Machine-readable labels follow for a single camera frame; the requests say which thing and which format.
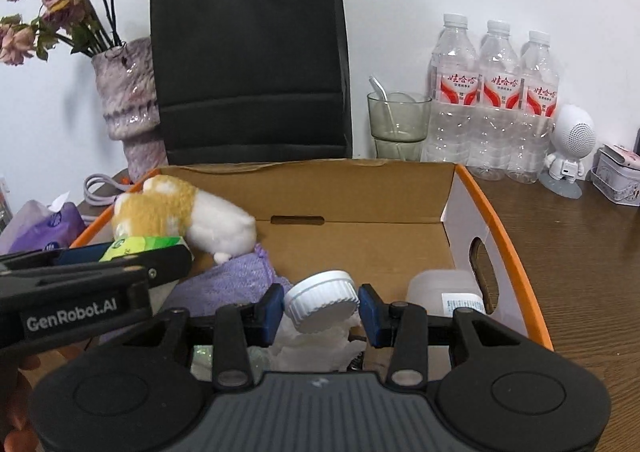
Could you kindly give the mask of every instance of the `bottle cap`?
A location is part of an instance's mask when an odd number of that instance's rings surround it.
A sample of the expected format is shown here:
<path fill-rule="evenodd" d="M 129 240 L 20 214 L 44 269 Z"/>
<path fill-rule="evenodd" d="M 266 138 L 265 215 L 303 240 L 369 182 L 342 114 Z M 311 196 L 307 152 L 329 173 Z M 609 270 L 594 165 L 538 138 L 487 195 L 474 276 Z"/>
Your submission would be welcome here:
<path fill-rule="evenodd" d="M 544 31 L 529 31 L 529 41 L 548 46 L 551 44 L 551 35 Z"/>
<path fill-rule="evenodd" d="M 509 23 L 503 20 L 488 20 L 486 28 L 489 33 L 505 33 L 508 35 L 511 31 Z"/>
<path fill-rule="evenodd" d="M 284 296 L 285 313 L 301 333 L 318 333 L 353 315 L 360 301 L 347 272 L 322 272 L 297 283 Z"/>
<path fill-rule="evenodd" d="M 456 28 L 466 28 L 467 20 L 464 15 L 458 15 L 457 13 L 445 13 L 444 25 L 455 26 Z"/>

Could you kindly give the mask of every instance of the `wooden table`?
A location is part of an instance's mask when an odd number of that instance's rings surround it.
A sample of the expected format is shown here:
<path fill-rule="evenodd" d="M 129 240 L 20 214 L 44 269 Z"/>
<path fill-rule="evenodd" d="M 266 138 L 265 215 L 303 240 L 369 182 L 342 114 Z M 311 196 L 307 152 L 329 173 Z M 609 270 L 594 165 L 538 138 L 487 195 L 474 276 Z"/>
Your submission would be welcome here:
<path fill-rule="evenodd" d="M 601 378 L 612 415 L 597 452 L 640 451 L 640 209 L 591 183 L 579 200 L 540 183 L 479 183 L 504 224 L 558 353 Z"/>

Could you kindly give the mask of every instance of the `flower vase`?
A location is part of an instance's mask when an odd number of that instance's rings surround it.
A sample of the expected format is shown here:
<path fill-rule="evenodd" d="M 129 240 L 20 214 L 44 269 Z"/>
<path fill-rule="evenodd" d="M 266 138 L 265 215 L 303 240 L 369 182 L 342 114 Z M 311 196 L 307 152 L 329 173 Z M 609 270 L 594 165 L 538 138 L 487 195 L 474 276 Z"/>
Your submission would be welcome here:
<path fill-rule="evenodd" d="M 109 137 L 122 141 L 129 177 L 138 181 L 151 169 L 167 164 L 159 130 L 151 38 L 97 54 L 92 64 Z"/>

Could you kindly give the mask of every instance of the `black paper bag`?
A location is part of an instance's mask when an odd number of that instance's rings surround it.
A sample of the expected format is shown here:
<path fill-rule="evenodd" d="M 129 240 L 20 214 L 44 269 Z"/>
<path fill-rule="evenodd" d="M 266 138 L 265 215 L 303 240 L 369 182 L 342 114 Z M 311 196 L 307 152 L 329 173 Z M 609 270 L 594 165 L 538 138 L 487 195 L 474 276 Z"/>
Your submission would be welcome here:
<path fill-rule="evenodd" d="M 351 157 L 342 0 L 151 0 L 169 163 Z"/>

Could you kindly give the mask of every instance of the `orange and white plush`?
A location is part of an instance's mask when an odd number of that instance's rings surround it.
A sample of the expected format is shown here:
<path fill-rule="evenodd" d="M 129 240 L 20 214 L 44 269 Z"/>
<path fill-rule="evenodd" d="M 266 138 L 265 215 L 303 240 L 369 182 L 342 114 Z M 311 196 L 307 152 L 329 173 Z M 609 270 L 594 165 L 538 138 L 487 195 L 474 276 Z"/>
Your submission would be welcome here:
<path fill-rule="evenodd" d="M 184 237 L 217 264 L 252 252 L 256 242 L 255 219 L 240 207 L 164 175 L 146 180 L 141 193 L 121 194 L 111 223 L 117 239 Z"/>

